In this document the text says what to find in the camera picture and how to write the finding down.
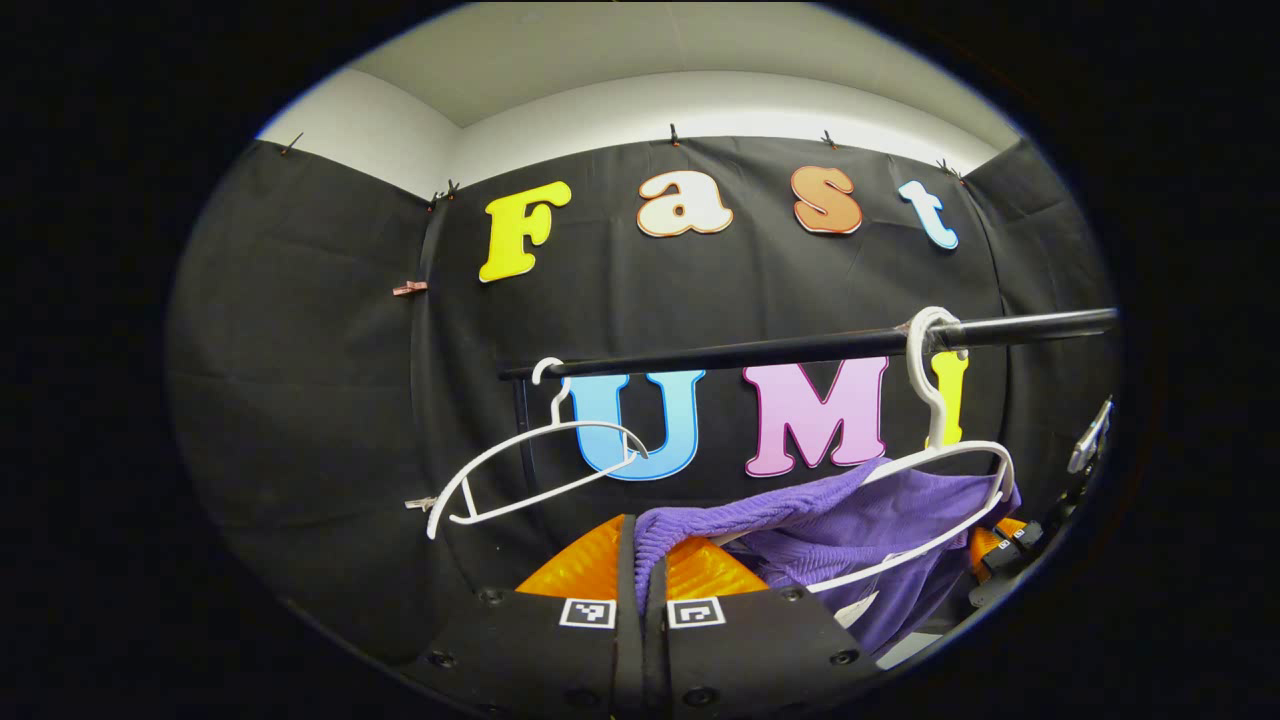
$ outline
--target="light blue letter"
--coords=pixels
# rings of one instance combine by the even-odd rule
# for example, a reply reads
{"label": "light blue letter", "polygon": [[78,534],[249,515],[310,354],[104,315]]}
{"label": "light blue letter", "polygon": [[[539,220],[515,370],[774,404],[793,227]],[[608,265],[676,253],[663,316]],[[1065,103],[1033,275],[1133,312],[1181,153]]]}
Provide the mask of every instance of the light blue letter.
{"label": "light blue letter", "polygon": [[929,195],[928,190],[920,184],[920,181],[911,181],[902,187],[897,188],[897,193],[905,200],[909,200],[915,208],[915,214],[920,217],[920,224],[924,225],[924,232],[929,233],[929,238],[938,245],[938,247],[945,247],[947,250],[955,250],[960,245],[960,240],[956,237],[955,231],[947,229],[942,225],[942,218],[938,217],[938,210],[942,209],[942,201],[937,196]]}
{"label": "light blue letter", "polygon": [[[685,469],[698,452],[698,398],[694,384],[707,370],[678,373],[652,373],[649,382],[662,388],[663,416],[667,438],[662,447],[650,450],[649,457],[636,457],[630,465],[609,475],[620,480],[657,480]],[[596,375],[573,378],[570,395],[573,397],[573,419],[599,420],[622,425],[622,388],[631,380],[627,375]],[[653,447],[649,438],[645,446]],[[596,470],[617,465],[622,460],[622,433],[609,428],[579,428],[577,445],[582,459]]]}

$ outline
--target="purple sweater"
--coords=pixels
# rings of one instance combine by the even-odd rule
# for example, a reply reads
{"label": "purple sweater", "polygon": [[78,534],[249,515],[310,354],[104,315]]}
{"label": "purple sweater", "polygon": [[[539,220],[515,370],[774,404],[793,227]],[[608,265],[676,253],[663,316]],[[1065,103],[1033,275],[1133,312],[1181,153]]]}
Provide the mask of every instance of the purple sweater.
{"label": "purple sweater", "polygon": [[[859,489],[879,457],[846,473],[781,488],[719,507],[657,507],[636,520],[636,601],[645,609],[649,575],[680,541],[753,530],[737,543],[769,587],[808,585],[883,562],[919,547],[982,509],[992,475],[932,475],[904,470]],[[1018,509],[1016,486],[979,525],[995,527]],[[942,603],[969,568],[969,533],[957,534],[896,568],[824,591],[823,603],[879,657]]]}

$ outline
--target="black clothes rod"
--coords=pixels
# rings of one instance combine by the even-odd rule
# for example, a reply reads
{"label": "black clothes rod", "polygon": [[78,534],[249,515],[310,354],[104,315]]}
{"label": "black clothes rod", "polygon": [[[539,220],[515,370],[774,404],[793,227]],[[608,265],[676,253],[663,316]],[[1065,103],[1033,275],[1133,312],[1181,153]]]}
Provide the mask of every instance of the black clothes rod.
{"label": "black clothes rod", "polygon": [[[940,323],[929,328],[925,350],[941,352],[963,347],[992,345],[1023,345],[1101,334],[1116,327],[1120,311],[1115,307],[1052,313],[1047,315],[1018,315],[988,318],[961,323]],[[599,375],[616,373],[664,373],[672,370],[717,370],[751,365],[780,365],[785,363],[815,363],[819,360],[849,360],[906,354],[906,325],[877,331],[856,331],[787,340],[767,340],[736,345],[695,347],[676,352],[607,357],[602,360],[573,360],[552,365],[545,375]],[[530,378],[532,368],[500,370],[498,379]]]}

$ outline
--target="ceiling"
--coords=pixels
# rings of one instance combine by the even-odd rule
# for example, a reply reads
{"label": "ceiling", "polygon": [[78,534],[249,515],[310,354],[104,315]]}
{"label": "ceiling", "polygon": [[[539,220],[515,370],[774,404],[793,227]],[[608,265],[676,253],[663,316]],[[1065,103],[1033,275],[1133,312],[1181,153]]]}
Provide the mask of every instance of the ceiling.
{"label": "ceiling", "polygon": [[897,100],[997,150],[1016,132],[970,90],[864,26],[809,3],[474,3],[352,67],[458,127],[548,95],[634,76],[740,70]]}

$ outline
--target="white hanger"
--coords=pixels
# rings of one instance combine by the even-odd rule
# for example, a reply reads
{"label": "white hanger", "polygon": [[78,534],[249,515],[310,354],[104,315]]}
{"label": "white hanger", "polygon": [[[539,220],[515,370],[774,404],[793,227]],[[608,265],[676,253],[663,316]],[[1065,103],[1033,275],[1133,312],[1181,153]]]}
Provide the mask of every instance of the white hanger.
{"label": "white hanger", "polygon": [[[543,379],[543,370],[547,369],[549,365],[562,365],[562,364],[563,363],[561,360],[557,360],[556,357],[544,357],[540,363],[538,363],[538,365],[534,366],[534,377],[532,377],[534,384],[539,384],[541,382],[541,379]],[[645,446],[644,446],[643,442],[640,442],[640,438],[637,438],[635,433],[632,433],[631,430],[623,428],[622,425],[616,425],[613,423],[604,423],[604,421],[600,421],[600,420],[573,420],[571,423],[561,423],[561,420],[559,420],[559,405],[561,405],[561,402],[564,401],[566,397],[568,397],[568,388],[570,388],[570,378],[564,378],[563,387],[561,388],[559,395],[557,395],[552,400],[552,424],[549,424],[549,425],[547,425],[544,428],[535,428],[532,430],[526,430],[526,432],[520,433],[518,436],[516,436],[516,437],[513,437],[511,439],[503,441],[502,443],[495,445],[495,446],[490,447],[489,450],[484,451],[483,454],[480,454],[479,456],[476,456],[475,460],[472,460],[471,462],[467,462],[461,470],[458,470],[458,474],[453,475],[453,479],[451,479],[448,482],[448,484],[444,486],[444,489],[440,491],[440,496],[439,497],[436,497],[436,498],[424,498],[424,500],[410,500],[410,501],[404,502],[404,507],[421,507],[424,511],[428,507],[431,509],[431,515],[426,520],[426,537],[429,537],[431,539],[435,539],[435,529],[436,529],[436,525],[440,523],[440,515],[444,512],[444,503],[449,501],[449,497],[453,495],[453,491],[456,491],[458,486],[462,486],[462,496],[467,501],[467,510],[470,511],[470,516],[467,516],[467,518],[460,518],[458,515],[449,515],[449,520],[453,520],[454,523],[457,523],[460,525],[474,525],[476,523],[483,523],[484,520],[488,520],[490,518],[497,518],[498,515],[506,515],[507,512],[513,512],[516,510],[520,510],[521,507],[529,507],[530,505],[534,505],[535,502],[541,502],[541,501],[547,500],[548,497],[557,496],[557,495],[559,495],[562,492],[568,492],[568,491],[571,491],[571,489],[573,489],[576,487],[585,486],[586,483],[589,483],[591,480],[603,478],[604,475],[608,475],[609,473],[613,473],[613,471],[617,471],[617,470],[620,470],[622,468],[626,468],[627,465],[630,465],[631,462],[634,462],[637,456],[645,457],[645,459],[649,457],[649,450],[645,448]],[[480,464],[483,464],[485,460],[489,460],[494,455],[498,455],[503,450],[507,450],[508,447],[511,447],[513,445],[518,445],[518,443],[521,443],[521,442],[524,442],[526,439],[532,439],[532,438],[535,438],[538,436],[544,436],[547,433],[553,433],[556,430],[566,430],[568,428],[582,428],[582,427],[600,427],[600,428],[609,428],[609,429],[614,429],[614,430],[621,432],[622,433],[622,461],[618,462],[617,465],[612,466],[612,468],[600,470],[599,473],[595,473],[593,475],[588,475],[588,477],[585,477],[585,478],[582,478],[580,480],[573,480],[572,483],[568,483],[566,486],[561,486],[561,487],[558,487],[556,489],[549,489],[549,491],[547,491],[544,493],[535,495],[534,497],[527,497],[527,498],[521,500],[518,502],[512,502],[511,505],[504,505],[502,507],[498,507],[497,510],[489,510],[486,512],[476,512],[476,505],[475,505],[475,501],[471,498],[471,486],[467,482],[467,475],[470,475],[472,470],[475,470],[476,468],[479,468]],[[627,446],[627,438],[628,437],[635,441],[636,446],[640,448],[639,451],[632,451]]]}
{"label": "white hanger", "polygon": [[[991,512],[991,510],[996,507],[1002,498],[1010,497],[1014,491],[1014,460],[1009,456],[1009,450],[1006,450],[1005,446],[997,442],[987,441],[963,441],[955,445],[943,445],[943,437],[946,436],[947,427],[947,405],[942,400],[942,393],[938,392],[938,389],[933,387],[933,383],[931,383],[925,377],[923,360],[924,332],[929,329],[929,325],[940,320],[952,323],[959,322],[955,315],[947,313],[942,307],[925,307],[916,313],[915,318],[911,318],[911,323],[906,332],[906,370],[908,375],[911,378],[911,387],[915,388],[915,395],[920,396],[920,400],[929,406],[929,445],[920,452],[913,452],[911,455],[876,468],[872,474],[863,480],[863,486],[868,486],[895,473],[923,465],[940,457],[960,455],[963,452],[987,451],[993,452],[1000,457],[1000,466],[996,470],[996,479],[992,482],[991,493],[988,493],[986,502],[983,502],[982,510],[978,510],[969,518],[965,518],[959,525],[951,528],[932,541],[906,552],[895,553],[891,560],[886,560],[878,565],[808,585],[805,589],[809,592],[822,592],[840,585],[847,585],[849,583],[856,583],[858,580],[877,575],[890,568],[901,565],[902,562],[909,562],[968,529],[969,525],[973,525]],[[968,356],[968,350],[960,350],[961,359]],[[726,533],[712,538],[712,542],[716,544],[724,544],[745,534],[745,532]]]}

